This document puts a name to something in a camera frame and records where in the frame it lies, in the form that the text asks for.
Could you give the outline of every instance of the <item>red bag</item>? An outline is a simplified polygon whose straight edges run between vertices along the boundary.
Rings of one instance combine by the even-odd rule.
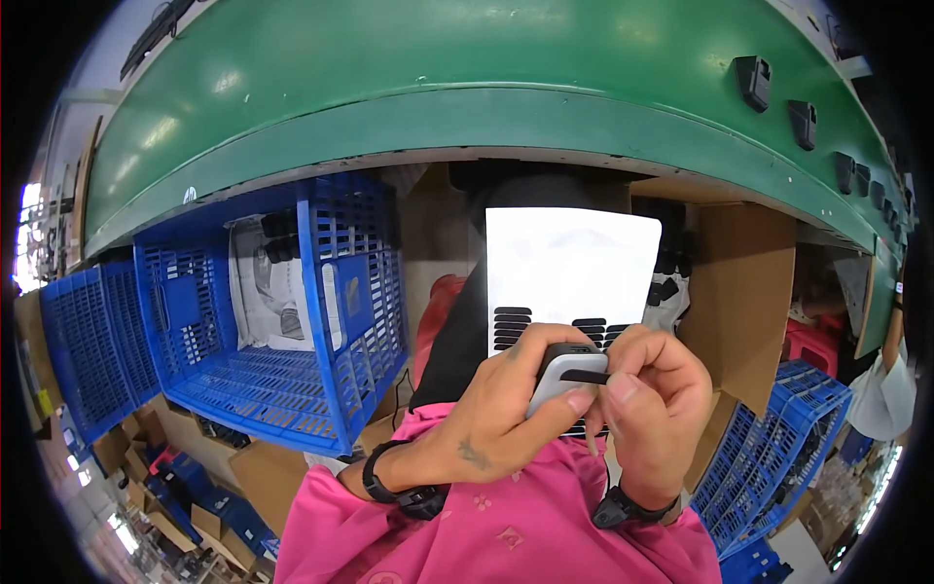
[[[421,383],[421,375],[425,372],[425,365],[428,363],[428,356],[432,353],[432,344],[438,331],[445,325],[447,313],[454,306],[460,290],[464,287],[467,278],[461,278],[453,274],[441,276],[432,284],[432,292],[425,307],[421,320],[418,321],[418,333],[415,340],[415,356],[412,358],[413,387],[417,390]]]

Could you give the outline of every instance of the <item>small gray electronic device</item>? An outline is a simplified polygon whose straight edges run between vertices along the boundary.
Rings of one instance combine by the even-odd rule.
[[[535,392],[529,400],[526,419],[531,418],[543,403],[582,383],[605,385],[607,379],[606,355],[593,345],[583,343],[556,343],[549,345],[538,370]]]

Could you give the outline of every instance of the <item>red stool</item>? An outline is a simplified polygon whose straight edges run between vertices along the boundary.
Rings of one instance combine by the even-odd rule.
[[[149,465],[149,473],[153,476],[158,475],[159,465],[162,463],[171,463],[179,454],[181,454],[181,450],[172,446],[166,447],[162,454],[156,457],[156,460],[152,461],[152,464]]]
[[[837,340],[839,328],[835,325],[838,322],[828,319],[824,322],[821,317],[822,329],[801,324],[796,320],[788,319],[785,326],[785,344],[782,348],[782,356],[785,359],[802,359],[831,377],[837,376],[837,351],[840,343]],[[828,331],[837,329],[836,335],[831,335]]]

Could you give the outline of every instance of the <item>tattoo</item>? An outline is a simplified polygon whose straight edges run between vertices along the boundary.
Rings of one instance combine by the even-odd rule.
[[[458,455],[468,463],[473,464],[480,470],[487,470],[489,468],[489,458],[483,452],[479,450],[474,450],[470,445],[470,436],[467,436],[460,441],[458,446]]]

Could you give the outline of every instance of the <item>left hand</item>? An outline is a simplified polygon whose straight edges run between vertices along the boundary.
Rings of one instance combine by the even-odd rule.
[[[545,350],[554,343],[591,342],[572,326],[534,323],[513,347],[480,364],[447,418],[412,445],[427,473],[420,484],[487,483],[510,475],[580,419],[595,387],[565,392],[525,419]]]

